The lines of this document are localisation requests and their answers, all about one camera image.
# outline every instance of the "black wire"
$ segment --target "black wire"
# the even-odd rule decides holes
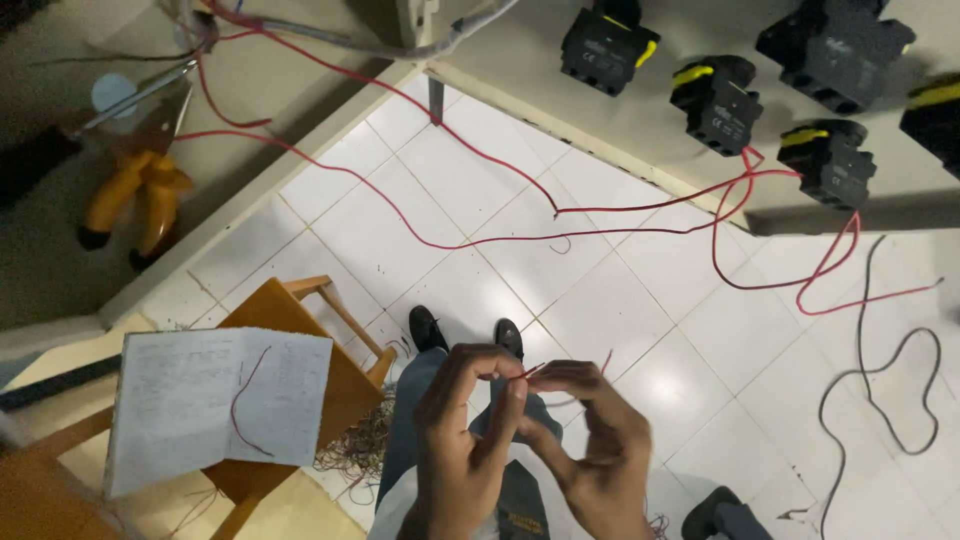
[[[870,248],[870,253],[867,255],[867,272],[864,278],[864,285],[863,285],[864,301],[870,298],[870,267],[874,260],[874,253],[876,252],[877,246],[879,246],[880,242],[882,242],[883,239],[886,237],[887,236],[885,234],[880,238],[878,238],[876,242],[874,242],[874,245]],[[829,430],[829,428],[827,427],[827,424],[824,422],[824,405],[827,403],[827,397],[830,394],[830,390],[832,390],[833,387],[836,386],[838,382],[840,382],[840,380],[842,380],[847,375],[853,375],[857,373],[860,374],[861,377],[863,377],[863,382],[864,384],[867,385],[867,402],[870,403],[870,405],[877,412],[880,413],[880,416],[883,417],[883,421],[887,425],[887,430],[890,431],[890,434],[893,435],[894,437],[894,441],[897,442],[897,446],[899,446],[900,449],[905,454],[907,455],[923,454],[924,452],[929,450],[931,446],[933,446],[933,442],[937,440],[937,433],[940,431],[940,421],[937,420],[937,417],[933,414],[933,411],[930,410],[930,407],[927,404],[927,398],[929,398],[929,395],[930,395],[930,388],[933,387],[933,381],[934,379],[936,379],[937,373],[940,371],[940,360],[943,355],[943,350],[940,346],[940,338],[937,336],[936,332],[934,332],[929,328],[926,328],[926,327],[915,328],[910,332],[908,332],[907,335],[903,337],[903,339],[900,341],[900,344],[897,346],[897,349],[894,351],[893,357],[890,358],[890,361],[888,361],[882,367],[879,367],[876,369],[866,369],[866,367],[863,364],[863,347],[862,347],[863,319],[866,312],[867,312],[867,304],[866,302],[864,302],[864,304],[860,305],[860,315],[859,317],[857,317],[857,320],[856,320],[856,361],[859,369],[849,369],[847,371],[841,372],[840,374],[838,374],[836,377],[833,378],[833,380],[827,386],[827,390],[824,391],[824,397],[821,398],[820,400],[820,409],[817,412],[817,416],[820,419],[820,427],[823,428],[824,431],[827,433],[827,435],[829,435],[829,437],[833,439],[833,442],[837,443],[837,446],[840,447],[840,470],[837,471],[837,480],[833,483],[833,487],[830,488],[829,495],[827,495],[827,503],[824,505],[824,515],[820,519],[821,540],[827,540],[826,534],[824,533],[824,528],[826,527],[826,524],[827,524],[827,513],[830,510],[830,504],[833,502],[833,496],[836,495],[837,488],[840,487],[840,480],[843,478],[844,469],[847,468],[847,449],[844,448],[843,443],[840,442],[840,439],[838,439],[837,436],[834,435],[833,432]],[[883,412],[883,409],[880,408],[880,406],[877,405],[876,402],[874,402],[873,390],[870,387],[870,378],[868,378],[867,376],[884,372],[887,369],[889,369],[890,366],[894,365],[894,362],[896,362],[897,359],[900,358],[900,353],[903,351],[903,347],[906,346],[907,341],[909,341],[910,338],[913,337],[915,334],[918,334],[921,332],[928,333],[930,337],[933,338],[933,344],[937,348],[936,361],[933,364],[933,371],[930,373],[930,380],[926,382],[926,387],[924,388],[924,393],[923,393],[924,411],[926,411],[927,416],[929,416],[930,419],[933,420],[933,433],[930,435],[930,440],[928,440],[922,448],[916,451],[909,451],[903,446],[903,442],[900,441],[900,437],[897,435],[897,432],[894,430],[893,424],[890,422],[890,418],[887,416],[885,412]]]
[[[143,57],[138,55],[112,55],[108,57],[82,57],[82,58],[60,58],[45,61],[35,61],[28,65],[56,65],[59,63],[86,63],[89,61],[177,61],[186,60],[193,57],[198,49],[192,49],[178,55]]]

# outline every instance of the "person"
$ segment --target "person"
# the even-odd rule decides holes
[[[368,539],[654,537],[643,507],[650,425],[595,364],[553,360],[524,378],[520,332],[507,319],[494,344],[449,348],[417,306],[410,335],[420,353],[397,382]],[[491,381],[491,404],[468,428],[478,380]],[[584,459],[566,454],[563,428],[538,396],[559,390],[584,405]]]

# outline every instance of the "wooden stool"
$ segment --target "wooden stool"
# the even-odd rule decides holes
[[[380,386],[396,358],[393,347],[381,349],[340,301],[326,290],[330,284],[332,281],[327,276],[287,283],[270,278],[218,327],[258,327],[330,337],[300,303],[300,300],[316,292],[373,351],[377,357],[376,363],[364,373],[343,347],[333,342],[317,450],[336,440],[365,414],[380,406],[384,399]],[[54,471],[58,455],[109,430],[112,422],[113,407],[110,406],[10,455],[0,457],[0,473],[22,480],[7,477],[2,483],[8,487],[0,489],[0,523],[12,531],[11,538],[120,538],[119,534],[111,534],[116,531],[99,523],[97,507],[93,503],[73,494],[61,481],[55,481]],[[204,469],[204,474],[213,485],[236,504],[212,538],[233,538],[260,501],[297,469],[293,465],[233,459],[225,459]]]

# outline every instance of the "tile floor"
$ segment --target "tile floor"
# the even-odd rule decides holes
[[[409,88],[425,101],[425,79]],[[484,152],[539,179],[563,205],[641,205],[667,196],[593,157],[462,96],[447,92],[446,120]],[[320,156],[348,166],[387,193],[429,241],[456,246],[490,236],[541,235],[598,228],[684,227],[709,216],[689,205],[656,212],[565,214],[553,220],[542,194],[518,174],[480,160],[412,106],[394,97]],[[644,176],[656,181],[660,171]],[[876,257],[878,292],[926,284],[956,268],[956,237],[898,234]],[[445,251],[417,242],[396,214],[349,175],[305,170],[279,195],[144,307],[163,328],[218,324],[271,276],[329,274],[353,316],[382,344],[407,335],[406,315],[430,307],[450,342],[489,341],[493,323],[512,318],[523,330],[527,359],[571,357],[602,362],[607,375],[653,424],[656,458],[648,513],[671,520],[680,538],[686,512],[717,483],[749,502],[778,540],[813,538],[839,452],[817,422],[820,395],[834,373],[854,366],[855,310],[813,318],[793,305],[796,289],[740,291],[709,264],[709,232],[688,236],[612,233],[565,241],[498,242]],[[736,282],[765,283],[809,275],[825,237],[757,239],[724,226],[720,263]],[[811,288],[807,301],[827,307],[862,294],[865,239],[852,262]],[[868,312],[868,367],[886,362],[905,331],[935,328],[944,342],[942,375],[930,406],[941,435],[930,452],[901,452],[863,402],[862,382],[845,380],[825,417],[847,446],[847,473],[829,514],[829,540],[960,540],[960,329],[944,292],[878,303]],[[358,361],[369,352],[319,299],[307,307]],[[875,377],[910,448],[930,433],[920,393],[932,350],[918,339],[902,365]],[[394,380],[410,361],[404,353]],[[559,402],[564,395],[548,395]],[[472,414],[489,403],[484,383]],[[552,410],[566,425],[564,447],[582,454],[587,436],[579,404]],[[309,471],[361,526],[376,488],[348,490],[339,473]],[[809,508],[795,520],[777,516]]]

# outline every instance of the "hand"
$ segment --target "hand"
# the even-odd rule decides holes
[[[467,430],[467,399],[478,378],[522,374],[523,365],[502,347],[453,347],[414,410],[418,495],[398,538],[467,539],[493,512],[527,381],[510,381],[483,438]]]
[[[556,477],[570,511],[597,540],[652,539],[643,514],[653,444],[650,424],[591,362],[554,360],[528,379],[530,391],[563,390],[587,408],[587,456],[574,461],[543,424],[524,416],[520,433]]]

